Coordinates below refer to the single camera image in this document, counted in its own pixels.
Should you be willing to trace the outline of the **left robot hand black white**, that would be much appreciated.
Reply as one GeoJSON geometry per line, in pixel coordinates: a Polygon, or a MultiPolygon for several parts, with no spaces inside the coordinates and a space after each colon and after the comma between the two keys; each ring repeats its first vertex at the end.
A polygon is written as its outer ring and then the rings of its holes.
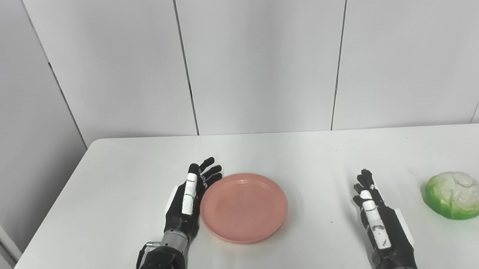
{"type": "Polygon", "coordinates": [[[222,166],[216,165],[214,157],[207,158],[201,164],[189,165],[186,180],[175,190],[165,214],[164,232],[179,231],[188,240],[197,237],[202,198],[208,188],[221,180],[222,166]]]}

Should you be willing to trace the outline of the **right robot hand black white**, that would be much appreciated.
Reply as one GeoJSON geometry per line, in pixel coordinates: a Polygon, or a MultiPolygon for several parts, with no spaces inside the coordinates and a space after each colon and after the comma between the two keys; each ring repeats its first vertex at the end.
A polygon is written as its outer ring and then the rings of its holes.
{"type": "Polygon", "coordinates": [[[362,169],[352,198],[372,245],[374,269],[418,269],[411,233],[399,209],[386,205],[373,178],[362,169]]]}

